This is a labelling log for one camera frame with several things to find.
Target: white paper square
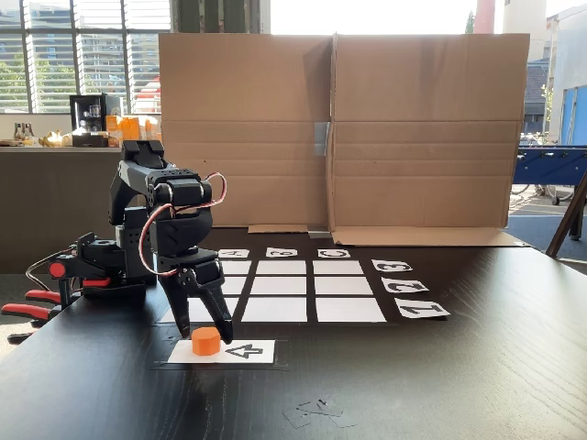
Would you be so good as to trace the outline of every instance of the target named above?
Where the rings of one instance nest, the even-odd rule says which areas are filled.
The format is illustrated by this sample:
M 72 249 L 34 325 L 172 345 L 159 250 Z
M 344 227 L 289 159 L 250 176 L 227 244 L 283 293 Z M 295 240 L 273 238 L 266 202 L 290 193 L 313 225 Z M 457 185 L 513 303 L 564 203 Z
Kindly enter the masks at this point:
M 349 259 L 350 254 L 345 249 L 319 249 L 318 256 L 322 259 Z
M 192 340 L 180 340 L 167 359 L 170 364 L 272 364 L 275 341 L 220 341 L 220 351 L 212 356 L 195 355 Z
M 305 275 L 305 261 L 300 259 L 262 260 L 257 266 L 257 275 Z
M 391 280 L 383 278 L 383 286 L 389 293 L 418 293 L 428 292 L 428 289 L 420 281 L 416 280 Z
M 256 277 L 251 295 L 305 295 L 305 277 Z
M 305 298 L 249 297 L 243 323 L 305 323 Z
M 357 260 L 315 260 L 315 275 L 362 275 L 363 269 Z
M 247 275 L 250 261 L 222 261 L 222 270 L 225 275 Z
M 225 298 L 227 302 L 228 311 L 232 315 L 237 308 L 238 298 Z M 188 298 L 187 299 L 189 311 L 190 311 L 190 322 L 191 323 L 212 323 L 212 317 L 208 310 L 205 308 L 204 303 L 199 298 Z M 161 318 L 160 323 L 174 323 L 173 312 L 170 308 L 167 313 Z
M 222 285 L 222 293 L 225 295 L 240 295 L 247 277 L 225 277 Z
M 395 298 L 400 314 L 406 318 L 429 318 L 431 316 L 446 316 L 450 314 L 437 302 L 408 301 Z
M 281 249 L 279 247 L 267 247 L 265 256 L 268 259 L 283 259 L 288 257 L 297 257 L 297 250 L 295 249 Z
M 409 264 L 403 261 L 385 261 L 384 259 L 372 259 L 373 266 L 379 272 L 405 272 L 412 270 Z
M 365 277 L 315 277 L 316 295 L 373 295 Z
M 220 249 L 218 256 L 221 259 L 245 259 L 249 256 L 248 249 Z
M 384 323 L 375 298 L 316 298 L 320 323 Z

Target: orange cylinder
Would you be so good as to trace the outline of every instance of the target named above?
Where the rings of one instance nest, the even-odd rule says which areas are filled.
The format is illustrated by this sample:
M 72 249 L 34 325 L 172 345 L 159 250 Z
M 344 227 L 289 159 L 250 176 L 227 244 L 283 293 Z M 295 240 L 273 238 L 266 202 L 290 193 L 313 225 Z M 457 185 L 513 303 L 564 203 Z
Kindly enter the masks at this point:
M 216 327 L 200 327 L 192 332 L 192 351 L 198 356 L 211 356 L 220 351 L 220 334 Z

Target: red wire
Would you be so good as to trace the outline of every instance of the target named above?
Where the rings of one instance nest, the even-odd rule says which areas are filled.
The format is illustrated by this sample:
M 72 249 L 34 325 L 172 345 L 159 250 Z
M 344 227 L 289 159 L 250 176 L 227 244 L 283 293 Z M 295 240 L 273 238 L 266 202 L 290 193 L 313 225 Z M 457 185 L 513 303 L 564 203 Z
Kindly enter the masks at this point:
M 212 174 L 208 174 L 207 176 L 205 176 L 203 178 L 203 180 L 207 181 L 208 179 L 212 179 L 213 177 L 216 177 L 216 176 L 220 176 L 220 178 L 222 178 L 222 193 L 220 193 L 220 197 L 218 197 L 216 200 L 212 200 L 208 203 L 203 203 L 198 206 L 184 206 L 183 208 L 177 209 L 175 212 L 179 213 L 181 211 L 185 211 L 186 209 L 209 208 L 209 207 L 214 206 L 216 204 L 221 204 L 224 201 L 224 198 L 227 196 L 227 187 L 228 187 L 227 179 L 219 172 L 213 172 Z
M 220 193 L 220 197 L 218 197 L 216 200 L 212 200 L 211 202 L 208 202 L 208 203 L 199 204 L 197 206 L 185 206 L 185 207 L 179 208 L 179 209 L 173 208 L 173 204 L 171 204 L 171 203 L 166 203 L 166 204 L 161 205 L 159 208 L 157 208 L 155 211 L 153 211 L 151 213 L 149 219 L 147 220 L 147 222 L 143 226 L 142 231 L 140 231 L 140 239 L 138 240 L 138 255 L 140 256 L 140 261 L 143 263 L 143 266 L 145 266 L 145 268 L 150 273 L 153 273 L 155 275 L 159 275 L 161 277 L 170 277 L 171 275 L 177 273 L 177 269 L 168 270 L 166 272 L 157 272 L 156 270 L 151 269 L 149 267 L 149 265 L 147 264 L 147 261 L 145 261 L 145 256 L 143 254 L 143 243 L 145 242 L 145 236 L 147 235 L 147 231 L 149 230 L 150 225 L 155 221 L 157 216 L 159 214 L 161 214 L 163 211 L 165 211 L 166 209 L 171 209 L 172 216 L 174 216 L 176 213 L 179 213 L 180 211 L 183 211 L 186 209 L 209 208 L 210 206 L 214 206 L 216 204 L 221 204 L 224 201 L 224 198 L 227 196 L 227 179 L 219 172 L 213 172 L 212 174 L 207 175 L 204 178 L 204 180 L 207 181 L 208 179 L 211 179 L 215 176 L 220 176 L 222 178 L 222 193 Z

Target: black table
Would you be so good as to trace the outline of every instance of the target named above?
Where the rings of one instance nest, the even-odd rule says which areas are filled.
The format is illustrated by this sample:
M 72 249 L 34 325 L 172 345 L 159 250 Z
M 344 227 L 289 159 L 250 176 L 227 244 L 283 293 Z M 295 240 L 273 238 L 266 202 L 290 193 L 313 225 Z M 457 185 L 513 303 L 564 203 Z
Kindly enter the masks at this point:
M 205 244 L 249 248 L 253 261 L 267 246 L 297 248 L 306 260 L 333 247 L 227 229 Z M 240 324 L 239 303 L 236 338 L 277 339 L 275 366 L 166 365 L 178 332 L 154 324 L 169 307 L 162 291 L 143 308 L 82 298 L 0 363 L 0 438 L 587 438 L 587 278 L 532 248 L 350 253 L 388 323 Z M 403 318 L 371 259 L 411 264 L 409 279 L 449 319 Z M 317 416 L 296 430 L 282 415 L 325 397 L 359 424 Z

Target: shelf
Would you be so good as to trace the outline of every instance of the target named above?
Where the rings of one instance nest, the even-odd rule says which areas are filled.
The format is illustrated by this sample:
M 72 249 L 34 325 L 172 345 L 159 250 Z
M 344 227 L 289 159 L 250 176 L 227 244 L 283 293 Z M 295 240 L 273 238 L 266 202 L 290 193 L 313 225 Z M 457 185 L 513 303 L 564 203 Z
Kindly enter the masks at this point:
M 120 148 L 92 147 L 0 147 L 0 153 L 116 153 Z

